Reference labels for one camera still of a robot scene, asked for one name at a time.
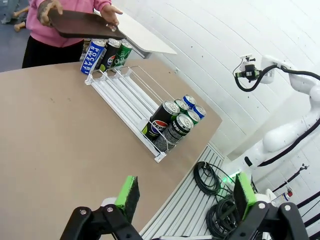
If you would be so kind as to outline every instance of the person's left hand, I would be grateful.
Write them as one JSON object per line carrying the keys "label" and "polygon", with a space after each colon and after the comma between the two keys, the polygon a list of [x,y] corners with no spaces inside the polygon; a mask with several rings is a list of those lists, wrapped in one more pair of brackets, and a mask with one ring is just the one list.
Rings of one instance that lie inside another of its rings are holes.
{"label": "person's left hand", "polygon": [[120,11],[116,7],[109,4],[105,5],[100,11],[100,13],[101,13],[101,17],[103,17],[107,22],[112,23],[116,26],[119,25],[119,21],[117,19],[116,14],[123,14],[122,11]]}

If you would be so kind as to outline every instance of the white brick wall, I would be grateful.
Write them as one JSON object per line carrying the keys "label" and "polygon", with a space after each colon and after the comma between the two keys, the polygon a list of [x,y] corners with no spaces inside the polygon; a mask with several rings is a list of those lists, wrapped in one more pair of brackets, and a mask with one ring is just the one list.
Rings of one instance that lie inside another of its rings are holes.
{"label": "white brick wall", "polygon": [[[222,124],[211,141],[225,155],[241,154],[245,150],[241,146],[259,139],[259,134],[273,125],[274,114],[293,94],[283,72],[276,74],[272,84],[260,85],[254,92],[240,91],[232,76],[240,56],[252,53],[258,68],[265,54],[291,62],[302,70],[320,63],[318,0],[113,0],[113,3],[178,53],[158,57],[173,69],[178,68],[178,75],[221,116]],[[286,117],[292,119],[295,113]],[[295,193],[292,199],[298,203],[311,196],[320,189],[316,176],[320,170],[319,147],[320,138],[316,138],[291,155],[291,161],[263,178],[259,186],[274,188],[305,163],[312,167],[291,183]],[[309,233],[320,230],[317,226]]]}

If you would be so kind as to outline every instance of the tattoo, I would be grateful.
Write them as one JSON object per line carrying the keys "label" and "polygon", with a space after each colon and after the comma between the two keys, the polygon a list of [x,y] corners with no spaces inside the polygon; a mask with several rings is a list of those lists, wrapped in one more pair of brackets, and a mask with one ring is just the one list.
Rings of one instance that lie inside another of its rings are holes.
{"label": "tattoo", "polygon": [[50,8],[50,4],[53,2],[53,0],[44,0],[38,7],[38,12],[36,14],[36,18],[40,21],[40,23],[43,23],[43,14],[47,10],[47,8]]}

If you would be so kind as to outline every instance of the can dispenser rack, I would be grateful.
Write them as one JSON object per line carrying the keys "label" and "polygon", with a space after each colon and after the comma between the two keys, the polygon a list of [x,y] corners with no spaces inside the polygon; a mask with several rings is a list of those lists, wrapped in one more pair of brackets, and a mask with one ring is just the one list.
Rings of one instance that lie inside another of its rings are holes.
{"label": "can dispenser rack", "polygon": [[[160,91],[159,94],[165,96],[165,99],[161,98],[147,82],[156,86]],[[150,117],[164,100],[174,100],[174,98],[145,70],[140,66],[113,68],[108,69],[106,72],[94,70],[88,75],[85,84],[91,85],[100,94],[123,122],[153,153],[154,160],[157,163],[167,155],[166,152],[160,151],[152,141],[146,138],[142,130],[147,122],[150,122]]]}

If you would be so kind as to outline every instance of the pink sweater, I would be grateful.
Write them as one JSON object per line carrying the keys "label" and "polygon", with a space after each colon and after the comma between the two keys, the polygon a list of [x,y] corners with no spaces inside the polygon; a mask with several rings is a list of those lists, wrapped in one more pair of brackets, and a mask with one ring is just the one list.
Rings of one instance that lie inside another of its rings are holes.
{"label": "pink sweater", "polygon": [[[44,0],[29,0],[30,9],[26,18],[26,27],[31,30],[31,37],[39,42],[54,47],[67,47],[76,44],[82,38],[64,38],[59,35],[53,27],[43,26],[37,19],[39,5]],[[101,11],[106,4],[111,4],[111,0],[59,0],[63,10],[92,13],[93,8]]]}

